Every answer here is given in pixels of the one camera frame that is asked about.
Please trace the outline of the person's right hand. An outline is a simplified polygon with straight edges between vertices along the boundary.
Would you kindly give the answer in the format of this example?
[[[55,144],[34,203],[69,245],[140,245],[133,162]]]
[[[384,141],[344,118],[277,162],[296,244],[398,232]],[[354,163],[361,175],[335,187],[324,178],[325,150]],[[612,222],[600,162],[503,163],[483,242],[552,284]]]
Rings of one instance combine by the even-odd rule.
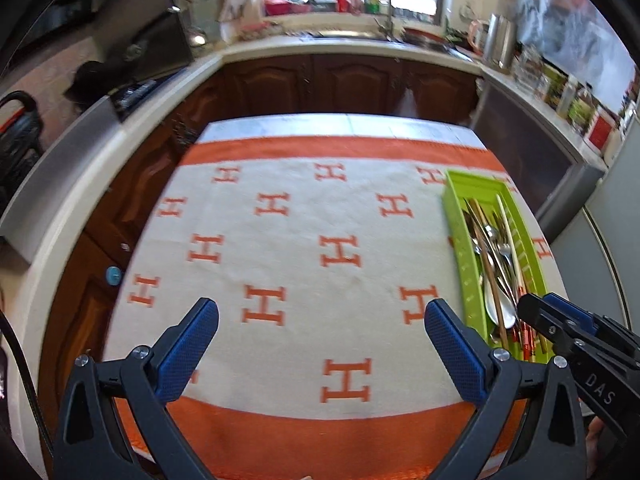
[[[599,417],[593,417],[592,421],[588,425],[586,434],[586,451],[587,451],[587,477],[596,471],[597,463],[599,460],[598,443],[602,434],[605,424]]]

